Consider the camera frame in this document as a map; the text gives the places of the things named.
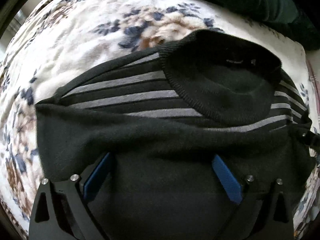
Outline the floral fleece blanket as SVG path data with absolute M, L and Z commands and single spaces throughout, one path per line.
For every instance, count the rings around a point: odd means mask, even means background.
M 99 63 L 197 29 L 223 30 L 276 54 L 319 132 L 319 65 L 271 28 L 200 0 L 43 0 L 1 61 L 1 208 L 18 239 L 28 237 L 43 177 L 35 103 Z

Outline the black grey striped sweater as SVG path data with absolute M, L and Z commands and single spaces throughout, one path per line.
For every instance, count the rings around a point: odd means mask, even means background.
M 236 208 L 216 155 L 263 192 L 280 178 L 293 214 L 319 149 L 280 59 L 210 30 L 102 63 L 35 108 L 44 178 L 66 180 L 110 154 L 88 204 L 110 239 L 216 239 Z

